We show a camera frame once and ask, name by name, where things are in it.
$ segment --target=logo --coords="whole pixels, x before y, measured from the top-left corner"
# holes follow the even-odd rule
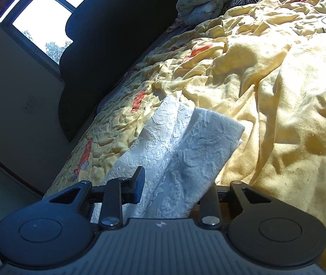
[[[159,227],[164,227],[166,226],[167,224],[163,221],[161,221],[160,223],[156,223],[156,226],[159,226]]]

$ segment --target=round pad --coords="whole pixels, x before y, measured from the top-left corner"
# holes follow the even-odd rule
[[[227,235],[245,257],[281,268],[316,262],[326,247],[325,226],[286,204],[249,205],[228,226]]]
[[[261,222],[260,233],[274,242],[290,242],[301,235],[301,227],[286,218],[270,218]]]
[[[19,233],[26,241],[43,243],[56,239],[62,230],[63,227],[59,222],[48,218],[38,218],[24,223]]]

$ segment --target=ridged black surface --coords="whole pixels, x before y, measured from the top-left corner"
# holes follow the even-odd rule
[[[87,254],[69,265],[41,271],[10,265],[0,269],[0,275],[36,274],[325,275],[326,272],[317,265],[298,270],[255,265],[233,251],[219,231],[201,229],[192,219],[131,219],[123,229],[103,232]]]

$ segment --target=blanket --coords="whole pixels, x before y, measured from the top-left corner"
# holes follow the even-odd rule
[[[326,226],[326,0],[232,8],[156,48],[135,70],[46,195],[83,179],[101,183],[170,95],[245,127],[217,184],[241,180]],[[320,265],[326,269],[326,250]]]

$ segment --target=tree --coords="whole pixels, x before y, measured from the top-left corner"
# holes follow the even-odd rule
[[[27,37],[30,41],[32,41],[34,43],[33,38],[31,37],[30,33],[28,30],[24,30],[22,31],[22,33],[24,34],[25,37]]]
[[[35,45],[33,38],[31,37],[28,30],[22,31],[25,37],[27,37],[30,41],[32,41]],[[63,51],[71,44],[71,41],[66,41],[65,45],[63,47],[60,47],[55,42],[49,42],[46,43],[46,54],[49,56],[52,60],[54,60],[57,64],[60,62],[61,55],[63,54]]]
[[[66,41],[63,47],[60,47],[55,42],[46,43],[46,54],[53,59],[57,64],[60,62],[63,51],[71,44],[71,41]]]

